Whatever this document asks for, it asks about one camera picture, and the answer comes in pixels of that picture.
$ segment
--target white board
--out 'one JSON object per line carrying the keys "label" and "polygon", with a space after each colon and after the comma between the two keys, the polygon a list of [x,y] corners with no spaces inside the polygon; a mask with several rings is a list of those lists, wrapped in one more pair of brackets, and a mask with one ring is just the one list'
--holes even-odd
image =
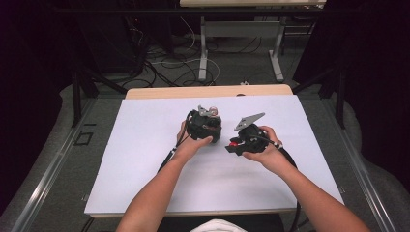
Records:
{"label": "white board", "polygon": [[335,180],[297,96],[123,100],[102,158],[85,214],[122,215],[134,196],[157,173],[176,143],[187,114],[216,106],[220,140],[202,148],[184,167],[167,209],[172,214],[280,211],[296,207],[286,183],[261,164],[228,153],[241,118],[265,112],[255,122],[275,129],[298,168],[343,203]]}

